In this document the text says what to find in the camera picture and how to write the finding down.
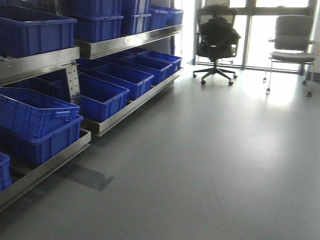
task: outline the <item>gray chair backrest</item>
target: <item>gray chair backrest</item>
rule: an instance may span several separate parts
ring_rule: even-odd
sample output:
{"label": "gray chair backrest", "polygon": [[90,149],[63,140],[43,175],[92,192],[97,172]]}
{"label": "gray chair backrest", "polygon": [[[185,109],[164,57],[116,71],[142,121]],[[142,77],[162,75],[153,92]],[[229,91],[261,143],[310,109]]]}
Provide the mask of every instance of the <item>gray chair backrest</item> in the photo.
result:
{"label": "gray chair backrest", "polygon": [[278,50],[307,50],[313,22],[311,16],[278,16],[275,22],[274,48]]}

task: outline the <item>gray chair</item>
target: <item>gray chair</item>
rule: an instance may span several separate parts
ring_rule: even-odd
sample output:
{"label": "gray chair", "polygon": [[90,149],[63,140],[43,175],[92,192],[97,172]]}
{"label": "gray chair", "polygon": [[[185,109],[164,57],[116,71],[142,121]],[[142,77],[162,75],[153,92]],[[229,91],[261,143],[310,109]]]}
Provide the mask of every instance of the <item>gray chair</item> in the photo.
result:
{"label": "gray chair", "polygon": [[[315,48],[309,48],[310,44],[315,44],[314,41],[310,40],[312,27],[313,18],[311,16],[282,15],[277,17],[275,22],[275,39],[271,39],[269,42],[274,43],[274,48],[279,51],[273,51],[269,55],[271,67],[269,86],[266,89],[266,94],[270,93],[273,63],[277,62],[311,65],[310,84],[307,96],[312,96],[311,87],[314,79],[314,61],[316,59],[314,53]],[[265,70],[263,82],[267,80],[267,71],[268,68]]]}

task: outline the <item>gray chair seat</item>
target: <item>gray chair seat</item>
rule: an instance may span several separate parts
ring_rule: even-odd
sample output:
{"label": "gray chair seat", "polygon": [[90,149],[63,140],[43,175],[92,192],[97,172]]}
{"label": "gray chair seat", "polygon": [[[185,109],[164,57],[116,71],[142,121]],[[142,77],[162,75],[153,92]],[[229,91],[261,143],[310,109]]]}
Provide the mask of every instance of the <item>gray chair seat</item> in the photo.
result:
{"label": "gray chair seat", "polygon": [[280,51],[273,51],[271,58],[273,60],[297,64],[311,63],[316,59],[315,55],[309,52],[292,53]]}

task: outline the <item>metal shelf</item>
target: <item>metal shelf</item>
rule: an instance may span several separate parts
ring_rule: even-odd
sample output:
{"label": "metal shelf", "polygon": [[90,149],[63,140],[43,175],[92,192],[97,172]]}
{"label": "metal shelf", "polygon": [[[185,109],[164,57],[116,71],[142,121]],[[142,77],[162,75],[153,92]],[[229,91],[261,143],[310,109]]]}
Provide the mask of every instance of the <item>metal shelf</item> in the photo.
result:
{"label": "metal shelf", "polygon": [[24,167],[17,161],[12,161],[11,169],[22,173],[25,176],[0,192],[0,211],[8,207],[58,168],[62,167],[76,155],[89,147],[90,145],[88,143],[90,140],[91,132],[81,129],[80,138],[76,142],[33,170]]}
{"label": "metal shelf", "polygon": [[0,62],[0,86],[74,66],[78,46]]}
{"label": "metal shelf", "polygon": [[182,25],[169,26],[153,31],[142,32],[135,35],[128,35],[95,43],[75,39],[74,44],[80,47],[81,57],[87,59],[96,59],[179,34],[182,32],[182,28]]}
{"label": "metal shelf", "polygon": [[118,111],[116,114],[109,117],[107,120],[103,122],[97,122],[93,121],[91,119],[85,118],[81,122],[81,127],[88,129],[92,132],[92,134],[95,134],[97,136],[102,136],[107,131],[109,131],[112,127],[114,127],[116,124],[118,124],[120,121],[122,121],[124,118],[126,118],[128,115],[133,113],[136,109],[138,109],[141,105],[146,103],[148,100],[150,100],[153,96],[158,94],[160,91],[162,91],[164,88],[169,86],[173,83],[173,81],[178,78],[183,71],[183,68],[175,72],[173,75],[166,78],[164,81],[160,82],[158,85],[155,85],[152,89],[147,91],[145,94],[137,98],[136,100],[129,103],[127,106],[125,106],[123,109]]}

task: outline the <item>chair base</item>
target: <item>chair base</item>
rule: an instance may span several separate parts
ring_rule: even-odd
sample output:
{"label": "chair base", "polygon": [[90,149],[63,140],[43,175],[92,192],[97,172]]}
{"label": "chair base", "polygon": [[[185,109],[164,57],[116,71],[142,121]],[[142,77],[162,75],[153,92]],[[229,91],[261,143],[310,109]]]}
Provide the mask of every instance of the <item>chair base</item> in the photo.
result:
{"label": "chair base", "polygon": [[207,69],[201,69],[201,70],[193,71],[193,77],[194,78],[197,76],[195,73],[206,73],[201,79],[201,84],[202,85],[206,84],[206,81],[205,81],[206,77],[208,77],[210,75],[214,75],[214,74],[219,74],[219,75],[225,77],[226,79],[228,79],[229,80],[229,82],[228,82],[229,86],[232,86],[234,82],[231,81],[231,77],[229,77],[225,73],[233,74],[233,79],[236,79],[238,77],[236,75],[235,71],[230,71],[230,70],[226,70],[226,69],[217,68],[216,66],[215,67],[211,67],[211,68],[207,68]]}

